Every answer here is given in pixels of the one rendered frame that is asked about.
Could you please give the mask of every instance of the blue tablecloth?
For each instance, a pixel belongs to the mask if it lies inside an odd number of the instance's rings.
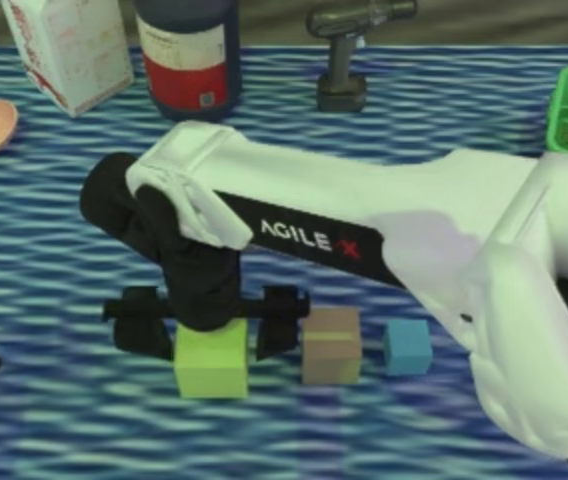
[[[245,50],[243,104],[228,120],[256,140],[363,160],[422,162],[460,146],[537,155],[568,48],[367,48],[366,110],[314,111],[325,48]],[[246,401],[178,398],[169,364],[120,353],[101,302],[159,272],[86,224],[88,170],[140,154],[171,124],[138,80],[70,119],[0,49],[0,97],[21,112],[0,154],[0,480],[568,479],[568,466],[518,445],[478,406],[467,358],[431,322],[435,360],[388,379],[382,324],[426,318],[408,295],[268,252],[244,256],[244,286],[294,281],[316,304],[361,309],[363,376],[302,387],[299,354],[252,366]]]

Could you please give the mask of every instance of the drill base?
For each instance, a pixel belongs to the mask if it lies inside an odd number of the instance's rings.
[[[328,74],[317,79],[317,109],[320,112],[360,112],[366,104],[366,77],[350,74],[345,88],[335,89]]]

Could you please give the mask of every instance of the red x logo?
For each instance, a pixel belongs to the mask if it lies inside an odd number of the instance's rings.
[[[357,247],[357,243],[349,242],[347,240],[340,240],[335,244],[335,246],[340,249],[345,256],[352,257],[357,260],[360,259],[360,251]]]

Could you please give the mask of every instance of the power drill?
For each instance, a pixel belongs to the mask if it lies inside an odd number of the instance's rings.
[[[349,71],[358,39],[382,23],[416,14],[417,0],[336,0],[312,8],[306,30],[331,42],[328,71],[317,80],[317,109],[361,111],[366,103],[366,77]]]

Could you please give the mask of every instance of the white robotic arm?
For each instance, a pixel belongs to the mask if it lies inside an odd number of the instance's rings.
[[[406,288],[470,352],[487,415],[568,459],[568,156],[456,150],[381,166],[184,122],[127,171],[185,237],[249,243]]]

